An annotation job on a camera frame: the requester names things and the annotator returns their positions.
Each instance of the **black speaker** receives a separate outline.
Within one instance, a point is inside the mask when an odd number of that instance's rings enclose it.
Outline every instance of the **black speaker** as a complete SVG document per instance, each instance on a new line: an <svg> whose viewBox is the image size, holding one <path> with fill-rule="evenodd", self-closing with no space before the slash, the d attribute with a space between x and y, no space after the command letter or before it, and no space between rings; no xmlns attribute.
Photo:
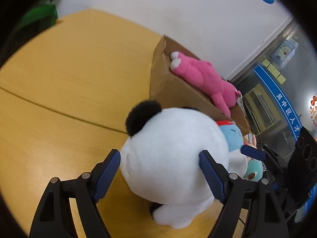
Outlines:
<svg viewBox="0 0 317 238"><path fill-rule="evenodd" d="M309 191L317 182L317 142L303 127L288 163L290 195L300 208L309 198Z"/></svg>

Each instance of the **white wall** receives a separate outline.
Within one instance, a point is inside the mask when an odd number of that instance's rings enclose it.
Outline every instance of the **white wall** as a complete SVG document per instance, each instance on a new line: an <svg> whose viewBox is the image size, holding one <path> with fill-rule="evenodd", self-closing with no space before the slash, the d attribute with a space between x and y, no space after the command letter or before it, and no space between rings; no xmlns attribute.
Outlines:
<svg viewBox="0 0 317 238"><path fill-rule="evenodd" d="M262 0L60 0L59 16L95 8L166 34L224 78L244 68L290 22L277 2Z"/></svg>

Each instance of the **cardboard box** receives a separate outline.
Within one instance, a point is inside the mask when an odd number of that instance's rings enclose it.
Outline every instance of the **cardboard box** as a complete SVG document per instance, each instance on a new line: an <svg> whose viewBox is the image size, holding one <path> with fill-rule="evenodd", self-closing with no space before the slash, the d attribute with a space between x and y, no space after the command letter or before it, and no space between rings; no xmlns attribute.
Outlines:
<svg viewBox="0 0 317 238"><path fill-rule="evenodd" d="M243 136L250 133L248 122L238 104L230 109L230 119L211 103L205 93L172 74L169 69L170 54L174 51L199 59L176 41L163 36L153 54L150 99L160 102L163 108L183 106L197 108L215 121L235 121Z"/></svg>

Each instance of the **screw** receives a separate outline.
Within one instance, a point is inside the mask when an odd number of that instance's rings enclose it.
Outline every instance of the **screw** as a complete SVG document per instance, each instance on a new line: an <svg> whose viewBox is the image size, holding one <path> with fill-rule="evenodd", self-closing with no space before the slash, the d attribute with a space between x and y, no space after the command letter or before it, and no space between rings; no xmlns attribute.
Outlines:
<svg viewBox="0 0 317 238"><path fill-rule="evenodd" d="M261 182L265 185L267 185L269 183L268 179L266 179L266 178L261 179Z"/></svg>
<svg viewBox="0 0 317 238"><path fill-rule="evenodd" d="M88 179L88 178L90 177L90 173L83 173L83 174L81 175L81 177L82 177L83 179Z"/></svg>
<svg viewBox="0 0 317 238"><path fill-rule="evenodd" d="M232 180L238 179L238 176L237 176L235 173L230 173L230 174L229 174L229 177L230 177L230 179L232 179Z"/></svg>
<svg viewBox="0 0 317 238"><path fill-rule="evenodd" d="M58 181L58 178L57 178L57 177L53 177L53 178L50 180L51 183L56 183L57 181Z"/></svg>

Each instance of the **black plush ear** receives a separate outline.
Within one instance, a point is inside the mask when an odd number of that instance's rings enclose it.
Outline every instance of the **black plush ear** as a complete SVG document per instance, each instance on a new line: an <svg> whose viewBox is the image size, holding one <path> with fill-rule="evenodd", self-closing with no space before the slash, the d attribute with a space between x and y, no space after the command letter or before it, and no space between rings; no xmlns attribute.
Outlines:
<svg viewBox="0 0 317 238"><path fill-rule="evenodd" d="M132 137L142 130L143 126L154 115L162 111L161 105L153 100L146 100L132 108L126 118L126 131Z"/></svg>

